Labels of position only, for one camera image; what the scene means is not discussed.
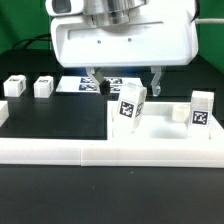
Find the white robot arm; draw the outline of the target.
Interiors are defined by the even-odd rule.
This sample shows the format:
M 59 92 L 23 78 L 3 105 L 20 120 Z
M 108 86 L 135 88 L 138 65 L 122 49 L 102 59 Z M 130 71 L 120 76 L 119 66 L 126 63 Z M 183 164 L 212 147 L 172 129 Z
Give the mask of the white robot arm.
M 166 66 L 187 65 L 198 52 L 199 0 L 46 0 L 58 62 L 84 67 L 101 94 L 98 67 L 149 66 L 149 94 L 161 92 Z

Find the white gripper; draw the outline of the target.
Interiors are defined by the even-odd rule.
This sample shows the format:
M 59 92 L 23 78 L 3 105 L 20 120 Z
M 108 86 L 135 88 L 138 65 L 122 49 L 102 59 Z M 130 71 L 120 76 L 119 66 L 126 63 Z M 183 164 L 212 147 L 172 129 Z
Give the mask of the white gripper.
M 65 67 L 87 67 L 100 94 L 110 93 L 110 82 L 93 67 L 152 66 L 157 97 L 165 66 L 186 65 L 198 52 L 194 14 L 188 6 L 146 6 L 133 10 L 128 24 L 103 28 L 87 16 L 56 18 L 51 23 L 55 55 Z

